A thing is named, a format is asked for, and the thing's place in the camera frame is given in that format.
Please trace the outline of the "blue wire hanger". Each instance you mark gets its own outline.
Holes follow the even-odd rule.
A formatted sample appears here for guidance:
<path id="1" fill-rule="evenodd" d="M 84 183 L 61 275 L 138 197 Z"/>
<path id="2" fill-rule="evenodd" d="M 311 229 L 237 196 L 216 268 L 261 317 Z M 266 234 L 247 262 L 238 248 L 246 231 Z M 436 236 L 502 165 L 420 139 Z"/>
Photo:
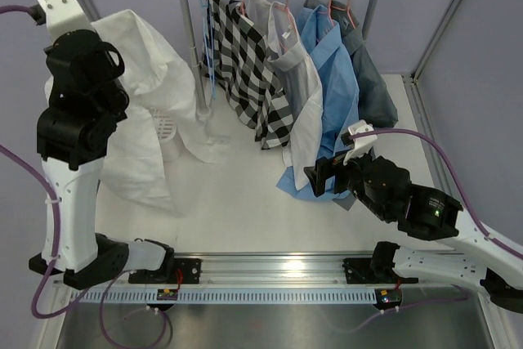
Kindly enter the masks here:
<path id="1" fill-rule="evenodd" d="M 207 76 L 211 83 L 212 99 L 217 98 L 217 54 L 216 50 L 216 21 L 214 17 L 214 1 L 199 0 L 203 20 L 203 50 L 207 65 Z"/>

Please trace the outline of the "black white checkered shirt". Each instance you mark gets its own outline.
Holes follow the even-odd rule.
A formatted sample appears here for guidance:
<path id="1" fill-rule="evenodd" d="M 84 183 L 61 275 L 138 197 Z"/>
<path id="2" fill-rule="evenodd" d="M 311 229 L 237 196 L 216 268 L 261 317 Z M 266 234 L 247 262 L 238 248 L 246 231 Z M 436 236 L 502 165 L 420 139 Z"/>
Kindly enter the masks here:
<path id="1" fill-rule="evenodd" d="M 268 63 L 266 38 L 239 10 L 239 2 L 213 0 L 217 86 L 263 150 L 290 142 L 294 119 L 282 84 Z M 203 76 L 207 65 L 202 55 Z"/>

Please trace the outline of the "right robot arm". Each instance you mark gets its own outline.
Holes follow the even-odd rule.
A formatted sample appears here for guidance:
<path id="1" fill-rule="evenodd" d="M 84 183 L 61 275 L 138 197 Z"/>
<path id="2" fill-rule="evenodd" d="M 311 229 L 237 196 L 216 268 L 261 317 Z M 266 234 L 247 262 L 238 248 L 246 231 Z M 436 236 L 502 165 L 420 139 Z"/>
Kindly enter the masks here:
<path id="1" fill-rule="evenodd" d="M 314 195 L 349 191 L 374 216 L 394 224 L 408 237 L 436 242 L 452 253 L 433 254 L 391 241 L 375 246 L 367 266 L 346 262 L 350 276 L 372 284 L 434 283 L 461 286 L 488 298 L 505 310 L 522 312 L 522 262 L 481 233 L 471 214 L 453 197 L 415 185 L 409 171 L 370 154 L 344 163 L 340 158 L 318 159 L 304 170 Z"/>

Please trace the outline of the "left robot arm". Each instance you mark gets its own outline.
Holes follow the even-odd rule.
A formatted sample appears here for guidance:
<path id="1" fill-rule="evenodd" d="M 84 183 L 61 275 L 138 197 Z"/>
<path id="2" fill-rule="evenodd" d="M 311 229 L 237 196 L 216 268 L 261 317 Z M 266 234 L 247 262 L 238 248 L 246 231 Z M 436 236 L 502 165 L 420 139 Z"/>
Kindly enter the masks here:
<path id="1" fill-rule="evenodd" d="M 46 49 L 52 87 L 37 121 L 37 152 L 51 190 L 47 241 L 29 259 L 41 275 L 62 274 L 88 289 L 130 272 L 133 284 L 160 284 L 176 273 L 172 247 L 151 239 L 115 240 L 95 230 L 96 194 L 108 140 L 126 119 L 129 98 L 118 50 L 97 32 L 79 29 Z"/>

